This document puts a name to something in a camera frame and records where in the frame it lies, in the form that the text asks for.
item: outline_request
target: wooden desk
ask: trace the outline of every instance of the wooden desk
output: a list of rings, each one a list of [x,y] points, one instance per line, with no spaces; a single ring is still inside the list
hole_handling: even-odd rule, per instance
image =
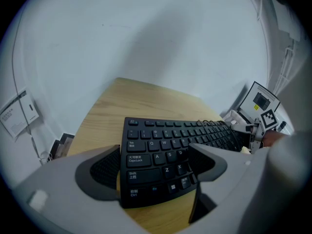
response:
[[[144,82],[117,78],[91,108],[77,131],[68,155],[121,144],[125,117],[222,120],[197,97]],[[194,197],[195,191],[192,191],[165,203],[125,211],[151,233],[173,233],[189,226]]]

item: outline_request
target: black device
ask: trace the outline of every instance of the black device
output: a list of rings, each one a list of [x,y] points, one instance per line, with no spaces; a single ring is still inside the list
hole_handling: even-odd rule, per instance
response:
[[[197,179],[188,163],[189,143],[240,151],[222,121],[126,117],[120,161],[123,208],[159,204],[196,189]]]
[[[255,98],[253,99],[253,102],[255,104],[257,104],[263,111],[267,110],[270,101],[268,99],[266,99],[262,94],[260,94],[259,92],[257,93],[257,95],[255,96]]]

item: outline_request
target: white wall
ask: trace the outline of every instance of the white wall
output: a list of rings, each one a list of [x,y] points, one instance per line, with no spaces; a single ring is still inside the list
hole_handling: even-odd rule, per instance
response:
[[[265,85],[269,68],[251,0],[29,0],[16,49],[20,83],[57,138],[76,133],[116,77],[201,97],[221,113],[245,85]]]
[[[0,44],[0,112],[8,103],[16,98],[13,82],[12,50],[20,12],[13,19],[6,35]],[[18,59],[14,58],[14,69],[18,92],[26,89],[26,83],[21,72]],[[39,155],[51,150],[54,134],[43,123],[42,117],[32,123],[32,134],[39,150]],[[30,136],[23,131],[17,139],[13,139],[0,124],[0,172],[10,188],[14,188],[41,166],[31,143]]]

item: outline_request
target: white cable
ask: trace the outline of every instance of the white cable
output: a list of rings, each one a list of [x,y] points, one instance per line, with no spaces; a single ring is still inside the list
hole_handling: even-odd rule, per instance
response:
[[[12,50],[12,59],[11,59],[11,62],[12,62],[12,73],[13,73],[13,81],[14,81],[14,86],[15,86],[15,90],[16,90],[16,95],[17,95],[17,98],[18,98],[18,100],[19,100],[19,105],[20,105],[21,111],[23,112],[24,118],[25,118],[26,123],[27,123],[26,131],[27,131],[27,133],[30,135],[32,145],[33,145],[34,150],[35,150],[35,152],[36,152],[36,154],[37,154],[37,157],[38,157],[38,159],[39,159],[39,161],[40,161],[40,163],[41,163],[41,165],[42,165],[42,160],[40,159],[40,156],[39,156],[39,153],[38,153],[38,149],[37,149],[35,140],[34,140],[32,134],[31,134],[31,129],[30,129],[30,126],[29,126],[27,117],[26,117],[26,115],[25,115],[23,106],[22,106],[22,104],[21,104],[21,102],[20,102],[20,96],[19,96],[19,92],[18,92],[18,87],[17,87],[17,85],[16,85],[15,72],[14,72],[14,64],[13,64],[13,62],[14,62],[14,61],[13,61],[13,60],[14,60],[13,56],[14,56],[16,38],[17,38],[17,36],[18,36],[18,31],[19,31],[19,27],[20,27],[21,18],[22,18],[22,16],[23,16],[23,13],[24,13],[24,11],[25,11],[25,8],[26,8],[27,3],[28,3],[28,1],[25,2],[24,7],[23,7],[23,10],[21,11],[20,18],[19,18],[19,22],[18,22],[18,26],[17,26],[17,29],[16,29],[15,37],[14,37],[13,50]]]

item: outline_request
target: black object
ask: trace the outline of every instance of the black object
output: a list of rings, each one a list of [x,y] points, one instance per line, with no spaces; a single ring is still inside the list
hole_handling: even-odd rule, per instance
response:
[[[194,172],[191,175],[192,182],[194,182],[196,176],[199,182],[214,181],[228,167],[225,159],[198,146],[194,146],[194,144],[189,146],[189,163],[193,167]],[[206,194],[202,194],[200,186],[198,186],[189,223],[199,220],[215,207],[216,204]]]
[[[239,147],[223,122],[125,118],[120,161],[123,208],[159,204],[196,189],[189,143]],[[208,162],[205,170],[214,167]]]
[[[285,121],[283,121],[283,122],[279,125],[279,127],[277,128],[277,131],[278,131],[278,132],[282,131],[286,125],[287,125],[287,123],[286,123]]]
[[[266,99],[262,94],[259,92],[253,99],[254,103],[257,104],[263,111],[266,111],[269,104],[271,103],[268,99]]]
[[[82,162],[76,169],[75,181],[81,190],[96,200],[117,200],[119,168],[120,148],[115,145]]]

